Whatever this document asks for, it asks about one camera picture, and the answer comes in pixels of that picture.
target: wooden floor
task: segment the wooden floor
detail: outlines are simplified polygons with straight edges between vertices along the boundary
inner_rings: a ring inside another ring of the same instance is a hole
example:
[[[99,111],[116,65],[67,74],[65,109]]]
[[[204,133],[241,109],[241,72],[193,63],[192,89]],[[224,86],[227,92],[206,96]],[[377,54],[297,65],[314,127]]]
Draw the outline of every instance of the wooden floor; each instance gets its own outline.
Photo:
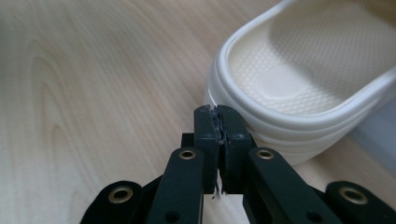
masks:
[[[214,56],[276,0],[2,0],[0,223],[79,223],[99,191],[163,173]],[[396,208],[396,177],[349,138],[296,170],[362,184]],[[204,223],[248,223],[205,197]]]

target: white slipper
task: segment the white slipper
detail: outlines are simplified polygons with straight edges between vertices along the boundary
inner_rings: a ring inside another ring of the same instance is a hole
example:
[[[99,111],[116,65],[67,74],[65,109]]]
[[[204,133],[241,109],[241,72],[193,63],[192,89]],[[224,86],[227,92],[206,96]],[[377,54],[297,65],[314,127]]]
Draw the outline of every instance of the white slipper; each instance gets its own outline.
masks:
[[[396,98],[395,65],[395,1],[283,1],[221,47],[205,103],[296,164]]]

